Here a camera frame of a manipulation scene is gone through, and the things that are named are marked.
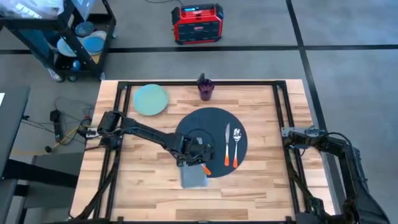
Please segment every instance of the gray floor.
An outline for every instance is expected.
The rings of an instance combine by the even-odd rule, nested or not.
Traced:
[[[211,2],[185,0],[186,4]],[[224,37],[209,45],[295,45],[289,13],[280,0],[219,0],[225,10]],[[144,0],[112,0],[118,18],[119,37],[113,47],[175,46],[171,33],[170,11],[177,6],[148,4]],[[305,44],[398,44],[394,21],[398,3],[392,0],[294,1]],[[0,34],[0,49],[25,49],[7,30]],[[371,193],[398,223],[395,204],[398,196],[398,140],[394,127],[398,93],[394,73],[398,50],[311,51],[308,52],[313,77],[329,131],[346,134],[362,153],[363,166]],[[26,114],[33,120],[48,122],[53,101],[58,96],[94,104],[99,83],[85,80],[56,84],[31,55],[0,55],[3,73],[0,85],[30,85]],[[205,72],[211,78],[301,78],[305,74],[297,51],[280,52],[179,52],[111,54],[108,79],[196,78]],[[83,116],[84,105],[64,100],[61,110]],[[27,153],[41,153],[53,145],[50,133],[21,126],[13,157],[31,161]],[[62,157],[42,156],[41,166],[77,173],[83,145],[74,142],[56,150]],[[25,223],[63,220],[73,192],[32,186],[31,207]],[[13,202],[8,223],[14,223],[20,200]]]

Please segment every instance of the black table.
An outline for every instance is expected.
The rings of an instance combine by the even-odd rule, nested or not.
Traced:
[[[24,115],[29,87],[0,87],[0,223],[5,223],[12,197],[25,197],[28,185],[17,184],[18,180],[36,181],[64,187],[76,187],[77,176],[44,169],[32,164],[10,159],[21,119]]]

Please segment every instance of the wooden tabletop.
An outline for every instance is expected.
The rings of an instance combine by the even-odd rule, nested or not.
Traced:
[[[286,80],[286,83],[295,126],[311,126],[302,81]],[[93,126],[98,125],[105,111],[113,109],[117,84],[118,81],[101,83]],[[132,94],[138,88],[134,86]],[[182,189],[179,169],[168,152],[149,141],[125,135],[111,219],[115,220],[118,216],[123,216],[126,221],[281,221],[286,216],[294,218],[272,87],[216,86],[211,100],[207,102],[200,100],[196,86],[164,88],[170,99],[161,114],[139,115],[130,103],[128,116],[170,133],[192,111],[210,106],[222,108],[234,114],[246,129],[246,157],[231,174],[209,179],[207,187]],[[90,140],[87,147],[98,143],[99,139]],[[104,149],[85,152],[72,216],[78,215],[97,191],[103,157]],[[321,156],[316,150],[307,149],[302,160],[308,188],[314,196],[323,199],[325,210],[334,214]],[[101,217],[104,216],[107,195],[105,192]]]

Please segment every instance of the metal cart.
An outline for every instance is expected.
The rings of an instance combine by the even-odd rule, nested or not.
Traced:
[[[56,71],[62,78],[66,78],[71,82],[77,80],[78,77],[82,76],[94,76],[99,80],[106,78],[104,73],[104,63],[108,55],[108,49],[112,38],[116,38],[116,19],[109,6],[108,0],[102,0],[106,14],[90,14],[87,21],[92,22],[95,25],[96,30],[103,30],[106,32],[106,39],[103,47],[103,51],[99,55],[99,59],[95,62],[88,52],[80,44],[77,39],[74,30],[75,27],[83,22],[83,18],[78,12],[77,8],[71,1],[64,2],[64,12],[61,13],[54,19],[19,19],[19,18],[1,18],[4,25],[29,49],[31,49],[43,62],[46,62],[49,68]],[[68,22],[73,16],[71,26]],[[62,54],[58,54],[55,62],[49,60],[37,47],[35,47],[29,40],[27,40],[19,31],[22,29],[35,29],[35,30],[54,30],[57,31],[61,38],[70,46],[70,48],[76,53],[76,57],[66,57]],[[72,70],[73,61],[78,59],[81,67],[79,71]]]

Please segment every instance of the red portable power station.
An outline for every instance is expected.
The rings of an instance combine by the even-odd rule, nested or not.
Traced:
[[[172,11],[178,44],[216,42],[223,31],[223,8],[219,4],[176,7]]]

